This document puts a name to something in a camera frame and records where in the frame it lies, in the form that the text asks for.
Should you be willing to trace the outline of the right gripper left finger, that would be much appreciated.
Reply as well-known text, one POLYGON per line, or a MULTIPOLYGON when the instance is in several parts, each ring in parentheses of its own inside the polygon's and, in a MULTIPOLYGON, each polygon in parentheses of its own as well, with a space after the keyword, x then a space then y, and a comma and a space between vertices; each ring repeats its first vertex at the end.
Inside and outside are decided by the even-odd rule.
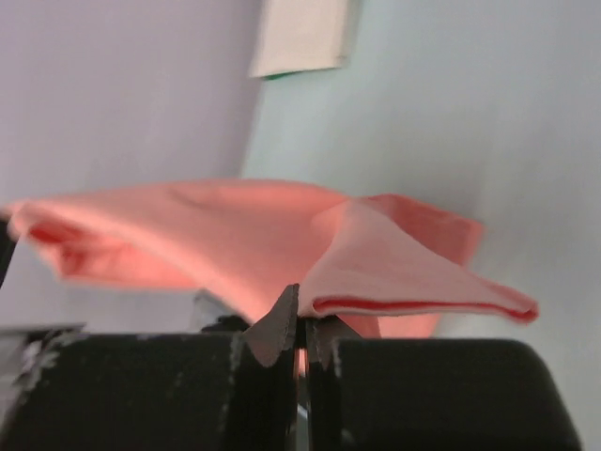
POLYGON ((284 289, 244 334, 234 443, 242 450, 294 450, 298 404, 299 286, 284 289))

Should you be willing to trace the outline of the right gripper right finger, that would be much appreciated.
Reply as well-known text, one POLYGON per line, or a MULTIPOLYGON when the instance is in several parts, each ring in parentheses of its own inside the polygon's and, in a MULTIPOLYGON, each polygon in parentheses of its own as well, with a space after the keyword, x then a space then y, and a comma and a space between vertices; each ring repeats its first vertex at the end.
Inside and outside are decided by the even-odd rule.
POLYGON ((312 450, 366 448, 366 393, 359 376, 344 375, 341 341, 359 336, 337 317, 307 319, 306 387, 312 450))

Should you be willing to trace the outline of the pink polo shirt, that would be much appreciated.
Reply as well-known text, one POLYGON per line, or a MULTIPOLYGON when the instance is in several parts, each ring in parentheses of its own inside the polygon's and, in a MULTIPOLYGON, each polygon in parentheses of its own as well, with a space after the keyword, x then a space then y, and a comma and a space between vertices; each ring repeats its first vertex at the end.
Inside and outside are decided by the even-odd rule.
POLYGON ((537 319, 534 299, 470 271, 474 220, 400 194, 205 179, 16 201, 2 209, 55 273, 121 288, 205 288, 250 322, 284 288, 302 317, 424 338, 446 312, 537 319))

